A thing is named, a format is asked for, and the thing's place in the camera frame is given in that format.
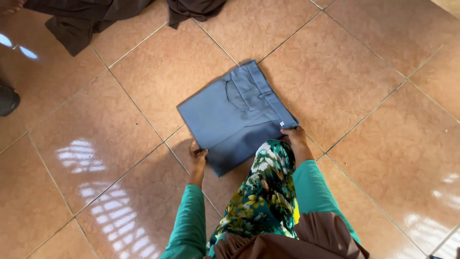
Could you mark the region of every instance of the brown garment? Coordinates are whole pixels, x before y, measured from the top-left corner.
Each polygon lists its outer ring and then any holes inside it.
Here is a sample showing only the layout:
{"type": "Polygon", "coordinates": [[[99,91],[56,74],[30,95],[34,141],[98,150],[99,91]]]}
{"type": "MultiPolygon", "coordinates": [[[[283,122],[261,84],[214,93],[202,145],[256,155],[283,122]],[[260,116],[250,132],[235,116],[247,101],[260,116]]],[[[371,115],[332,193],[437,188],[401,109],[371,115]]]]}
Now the brown garment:
{"type": "Polygon", "coordinates": [[[302,213],[294,230],[299,240],[275,234],[256,235],[252,239],[227,235],[214,246],[214,253],[216,259],[370,258],[369,252],[351,237],[342,218],[332,212],[302,213]]]}
{"type": "Polygon", "coordinates": [[[204,22],[217,16],[227,0],[167,0],[169,26],[177,29],[179,23],[192,17],[204,22]]]}
{"type": "Polygon", "coordinates": [[[72,56],[117,20],[139,15],[155,0],[27,0],[24,8],[54,15],[45,26],[72,56]]]}

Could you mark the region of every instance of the foot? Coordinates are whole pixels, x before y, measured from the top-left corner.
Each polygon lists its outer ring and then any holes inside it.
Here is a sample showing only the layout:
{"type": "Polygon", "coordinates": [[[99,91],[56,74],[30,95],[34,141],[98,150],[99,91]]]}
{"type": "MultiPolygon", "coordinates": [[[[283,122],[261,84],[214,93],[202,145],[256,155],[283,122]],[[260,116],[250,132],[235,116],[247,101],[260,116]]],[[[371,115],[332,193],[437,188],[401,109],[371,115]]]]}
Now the foot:
{"type": "Polygon", "coordinates": [[[0,14],[7,15],[22,9],[27,0],[0,0],[0,14]]]}

